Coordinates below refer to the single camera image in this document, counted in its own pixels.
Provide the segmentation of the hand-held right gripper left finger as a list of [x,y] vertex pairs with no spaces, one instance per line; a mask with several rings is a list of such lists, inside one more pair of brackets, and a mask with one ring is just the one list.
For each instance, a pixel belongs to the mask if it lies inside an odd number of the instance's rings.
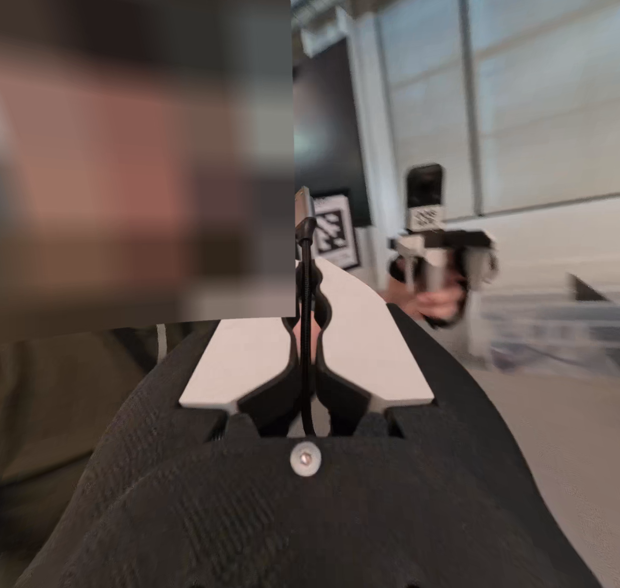
[[244,399],[289,373],[296,356],[295,339],[282,318],[221,320],[179,403],[239,413]]

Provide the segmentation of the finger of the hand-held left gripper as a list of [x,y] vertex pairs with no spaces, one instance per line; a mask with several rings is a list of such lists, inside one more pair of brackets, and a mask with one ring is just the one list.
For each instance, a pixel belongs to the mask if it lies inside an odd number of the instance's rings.
[[393,238],[393,250],[405,260],[425,259],[425,236],[397,236]]

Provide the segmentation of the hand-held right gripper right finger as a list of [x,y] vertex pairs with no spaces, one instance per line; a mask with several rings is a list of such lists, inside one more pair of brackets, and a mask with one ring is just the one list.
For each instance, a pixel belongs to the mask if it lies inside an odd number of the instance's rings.
[[352,274],[317,258],[316,395],[334,414],[383,414],[434,400],[382,297]]

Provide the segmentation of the person's left hand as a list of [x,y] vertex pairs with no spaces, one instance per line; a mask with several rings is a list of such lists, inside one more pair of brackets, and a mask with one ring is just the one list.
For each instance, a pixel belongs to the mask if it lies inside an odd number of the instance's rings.
[[449,284],[437,292],[413,292],[406,285],[391,281],[381,292],[387,304],[396,305],[415,321],[453,321],[460,312],[466,292],[459,284]]

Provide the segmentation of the black white marker sign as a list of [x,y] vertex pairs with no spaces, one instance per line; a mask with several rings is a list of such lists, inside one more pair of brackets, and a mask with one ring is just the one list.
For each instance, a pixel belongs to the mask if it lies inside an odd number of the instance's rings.
[[361,266],[357,235],[347,190],[314,197],[313,258],[324,258],[345,270]]

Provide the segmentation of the clear plastic storage box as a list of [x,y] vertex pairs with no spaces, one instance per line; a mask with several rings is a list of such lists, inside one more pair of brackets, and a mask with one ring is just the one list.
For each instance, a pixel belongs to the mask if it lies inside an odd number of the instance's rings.
[[503,374],[619,378],[619,282],[486,293],[470,337]]

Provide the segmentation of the black panel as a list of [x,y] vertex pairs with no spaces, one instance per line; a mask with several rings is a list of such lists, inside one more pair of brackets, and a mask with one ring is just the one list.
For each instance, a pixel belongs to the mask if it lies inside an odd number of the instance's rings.
[[346,39],[294,67],[293,136],[296,190],[346,194],[354,227],[371,226]]

